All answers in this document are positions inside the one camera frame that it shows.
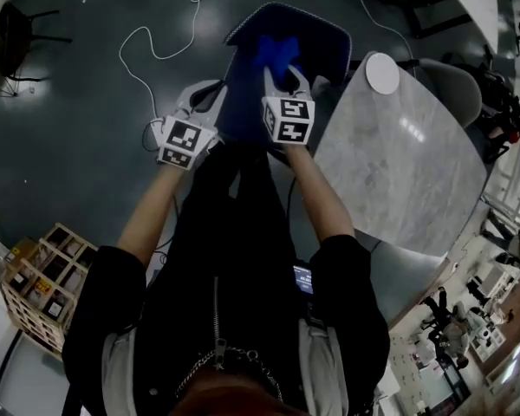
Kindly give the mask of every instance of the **wooden crate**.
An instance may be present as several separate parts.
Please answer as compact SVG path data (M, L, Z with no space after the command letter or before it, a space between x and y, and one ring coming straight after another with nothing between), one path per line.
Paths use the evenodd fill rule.
M12 257L6 263L1 286L11 320L56 357L61 356L96 251L56 224L26 257Z

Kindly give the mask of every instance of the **person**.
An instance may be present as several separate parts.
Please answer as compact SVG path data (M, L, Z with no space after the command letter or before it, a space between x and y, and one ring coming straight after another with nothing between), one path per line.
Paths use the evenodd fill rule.
M303 368L304 296L266 152L219 143L195 172L166 264L150 287L146 267L184 175L176 166L159 169L117 247L100 247L88 271L62 357L93 416L369 411L390 344L370 253L307 148L285 152L320 241L309 264L312 301L344 387L330 393L318 364ZM312 386L320 383L328 387L323 393ZM324 399L319 407L329 410L317 412L312 402Z
M469 345L469 328L465 323L462 303L457 303L455 313L451 313L447 309L445 288L439 287L439 306L431 296L426 297L422 304L427 305L433 312L435 329L427 338L435 345L437 358L444 358L445 355L456 358L457 368L466 368L469 362L465 356Z
M487 220L497 229L501 237L495 236L485 229ZM495 213L489 210L486 220L482 223L480 235L510 255L510 257L499 255L501 258L497 260L498 262L507 263L520 269L520 230L514 235L506 225L498 219Z
M484 293L482 293L479 290L478 283L471 279L467 284L466 288L468 289L468 292L476 298L476 300L479 302L479 305L483 308L485 304L490 300L489 297L484 296Z
M482 317L487 322L493 323L495 327L499 325L504 325L505 323L510 323L514 319L514 310L510 309L508 314L505 314L500 308L497 302L497 299L489 300L484 309L479 307L470 308L472 313Z

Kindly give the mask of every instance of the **screen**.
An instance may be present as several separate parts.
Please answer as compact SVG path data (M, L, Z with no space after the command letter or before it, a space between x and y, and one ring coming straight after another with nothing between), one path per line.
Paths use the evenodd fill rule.
M312 290L312 273L306 268L295 265L295 280L298 287L308 294L313 294Z

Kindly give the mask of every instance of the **blue towel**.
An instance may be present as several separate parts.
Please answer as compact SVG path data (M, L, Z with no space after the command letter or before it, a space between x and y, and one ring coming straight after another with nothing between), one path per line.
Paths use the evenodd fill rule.
M282 85L287 67L300 55L297 38L287 37L276 42L270 36L259 36L257 45L257 55L252 63L261 68L268 66L276 83Z

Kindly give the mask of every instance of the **dark floor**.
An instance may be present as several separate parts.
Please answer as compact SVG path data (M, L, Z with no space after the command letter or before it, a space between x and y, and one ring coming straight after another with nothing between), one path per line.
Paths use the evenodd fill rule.
M371 24L359 0L204 0L197 37L184 54L158 62L144 33L127 45L131 69L149 82L160 115L168 113L181 89L196 81L222 78L232 49L224 36L263 3L279 1L308 10L346 29L353 39L353 59L379 50L408 59L400 38ZM401 11L365 0L374 17L403 33ZM62 222L95 244L113 244L157 168L143 151L140 137L153 118L146 89L132 79L118 58L127 35L146 25L160 55L188 42L195 6L188 0L14 0L27 14L59 9L59 16L36 20L35 32L72 36L71 45L36 44L23 67L26 75L47 75L17 98L0 98L0 239L7 245L22 236L39 237ZM500 53L503 71L515 48L512 9L499 0L505 32ZM419 12L423 23L462 14L455 0ZM440 59L455 52L472 64L484 56L484 39L469 23L423 41L410 41L418 57ZM275 179L286 201L290 174L277 166ZM291 226L297 251L308 259L318 245L295 190ZM172 221L166 226L166 235ZM371 250L377 243L361 237ZM388 320L423 291L439 259L405 255L380 244L374 252L373 282Z

